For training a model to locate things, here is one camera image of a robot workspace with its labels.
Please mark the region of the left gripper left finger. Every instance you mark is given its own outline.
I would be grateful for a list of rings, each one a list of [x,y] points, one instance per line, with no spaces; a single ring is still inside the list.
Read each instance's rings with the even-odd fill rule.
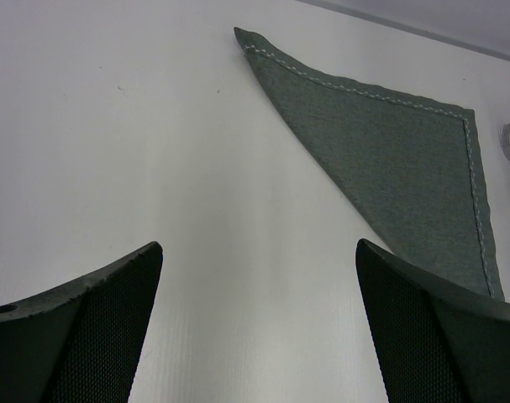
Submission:
[[[0,402],[126,402],[163,262],[151,242],[0,306]]]

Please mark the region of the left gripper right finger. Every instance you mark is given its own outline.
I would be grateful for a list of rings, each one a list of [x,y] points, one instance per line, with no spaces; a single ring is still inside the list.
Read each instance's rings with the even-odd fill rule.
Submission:
[[[510,402],[510,303],[366,239],[355,266],[390,402]]]

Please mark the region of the grey cloth napkin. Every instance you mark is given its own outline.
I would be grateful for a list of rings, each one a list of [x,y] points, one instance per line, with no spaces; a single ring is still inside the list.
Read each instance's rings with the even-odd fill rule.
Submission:
[[[234,29],[282,120],[398,257],[503,300],[475,114],[314,70]]]

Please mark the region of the fork with green handle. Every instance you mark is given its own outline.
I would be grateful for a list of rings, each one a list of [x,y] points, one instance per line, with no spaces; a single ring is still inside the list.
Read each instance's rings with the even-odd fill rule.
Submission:
[[[501,150],[510,163],[510,123],[504,123],[499,132]]]

